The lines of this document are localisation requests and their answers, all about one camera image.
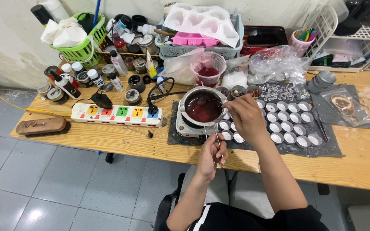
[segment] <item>pink silicone mold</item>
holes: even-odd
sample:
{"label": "pink silicone mold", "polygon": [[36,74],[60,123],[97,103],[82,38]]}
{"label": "pink silicone mold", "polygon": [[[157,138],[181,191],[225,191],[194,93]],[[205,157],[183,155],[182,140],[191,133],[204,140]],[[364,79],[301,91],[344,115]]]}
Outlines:
{"label": "pink silicone mold", "polygon": [[215,46],[219,43],[218,39],[204,38],[201,34],[192,34],[177,32],[174,37],[172,37],[172,43],[176,45],[201,45],[204,43],[206,46]]}

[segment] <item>black power cord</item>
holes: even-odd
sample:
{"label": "black power cord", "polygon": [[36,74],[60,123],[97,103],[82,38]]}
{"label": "black power cord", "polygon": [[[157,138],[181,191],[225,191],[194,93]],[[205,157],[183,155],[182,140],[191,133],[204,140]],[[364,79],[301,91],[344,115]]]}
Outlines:
{"label": "black power cord", "polygon": [[[172,79],[172,84],[171,84],[171,87],[170,89],[165,93],[165,94],[161,94],[161,95],[154,95],[154,96],[151,96],[151,93],[161,84],[165,83],[166,81]],[[178,91],[178,92],[172,92],[171,93],[171,90],[173,88],[173,85],[175,83],[175,79],[172,78],[172,77],[167,77],[166,79],[164,79],[163,81],[161,81],[160,83],[157,83],[154,87],[152,87],[152,89],[149,91],[148,93],[148,98],[147,98],[147,102],[148,102],[148,112],[151,114],[151,115],[155,115],[157,112],[158,112],[158,107],[155,106],[153,103],[152,103],[152,100],[157,100],[157,99],[161,99],[165,96],[168,96],[168,95],[176,95],[176,94],[184,94],[184,93],[187,93],[186,91]]]}

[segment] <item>person's arm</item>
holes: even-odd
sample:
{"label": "person's arm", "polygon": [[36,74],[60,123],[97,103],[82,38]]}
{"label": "person's arm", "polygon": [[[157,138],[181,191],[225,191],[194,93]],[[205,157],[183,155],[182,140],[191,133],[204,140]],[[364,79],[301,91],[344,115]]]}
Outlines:
{"label": "person's arm", "polygon": [[227,143],[223,141],[222,134],[218,133],[218,138],[222,140],[220,148],[218,143],[215,143],[216,135],[209,136],[203,144],[197,171],[167,219],[167,226],[171,231],[185,231],[201,216],[208,185],[215,177],[216,164],[213,162],[213,156],[221,159],[221,164],[225,164],[228,159]]}
{"label": "person's arm", "polygon": [[258,153],[265,192],[273,211],[306,208],[306,198],[268,136],[256,101],[248,94],[223,107],[231,112],[238,133]]}

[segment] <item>wooden brush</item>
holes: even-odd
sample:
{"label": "wooden brush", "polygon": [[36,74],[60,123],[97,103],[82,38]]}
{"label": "wooden brush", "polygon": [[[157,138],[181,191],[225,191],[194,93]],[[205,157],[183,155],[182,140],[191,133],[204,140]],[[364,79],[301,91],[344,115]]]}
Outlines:
{"label": "wooden brush", "polygon": [[16,127],[16,132],[25,137],[49,136],[66,134],[71,123],[62,117],[22,121]]}

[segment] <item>white bottle cap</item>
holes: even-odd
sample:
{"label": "white bottle cap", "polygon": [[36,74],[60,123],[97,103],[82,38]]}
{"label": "white bottle cap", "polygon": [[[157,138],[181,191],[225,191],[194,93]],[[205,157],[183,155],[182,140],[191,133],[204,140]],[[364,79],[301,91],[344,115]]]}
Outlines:
{"label": "white bottle cap", "polygon": [[94,79],[98,77],[98,72],[95,69],[91,69],[88,71],[88,77]]}
{"label": "white bottle cap", "polygon": [[72,71],[72,67],[69,63],[65,63],[64,65],[62,65],[61,69],[66,73]]}
{"label": "white bottle cap", "polygon": [[72,68],[75,70],[75,71],[80,71],[82,70],[82,64],[80,62],[74,62],[72,64]]}

